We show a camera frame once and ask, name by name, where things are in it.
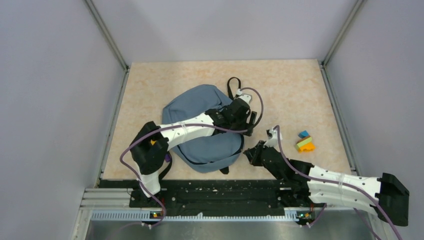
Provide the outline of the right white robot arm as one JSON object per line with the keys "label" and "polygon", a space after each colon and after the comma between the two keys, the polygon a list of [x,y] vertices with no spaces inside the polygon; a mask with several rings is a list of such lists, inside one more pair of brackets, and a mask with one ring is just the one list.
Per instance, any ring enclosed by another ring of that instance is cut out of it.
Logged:
{"label": "right white robot arm", "polygon": [[289,159],[264,141],[243,154],[255,167],[263,167],[292,191],[295,206],[328,204],[356,208],[395,226],[409,224],[409,190],[393,174],[364,177],[321,168],[312,163]]}

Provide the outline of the blue grey backpack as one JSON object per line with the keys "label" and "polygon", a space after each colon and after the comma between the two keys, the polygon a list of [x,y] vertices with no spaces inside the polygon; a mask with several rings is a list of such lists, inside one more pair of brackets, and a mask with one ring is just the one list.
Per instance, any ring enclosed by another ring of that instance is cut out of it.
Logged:
{"label": "blue grey backpack", "polygon": [[[220,109],[232,100],[216,86],[201,84],[174,98],[162,109],[162,124],[173,124],[194,118],[209,109]],[[177,145],[172,151],[194,171],[227,175],[244,147],[244,136],[238,133],[219,133],[199,137]]]}

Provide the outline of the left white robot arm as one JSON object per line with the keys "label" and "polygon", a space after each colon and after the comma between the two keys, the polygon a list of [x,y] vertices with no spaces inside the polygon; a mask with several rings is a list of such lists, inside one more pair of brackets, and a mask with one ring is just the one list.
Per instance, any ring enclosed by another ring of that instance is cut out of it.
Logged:
{"label": "left white robot arm", "polygon": [[252,96],[242,93],[222,108],[208,109],[193,118],[157,125],[147,122],[131,142],[129,151],[137,164],[142,184],[141,200],[149,207],[160,202],[159,169],[172,148],[188,141],[222,133],[251,136],[257,113],[251,111]]}

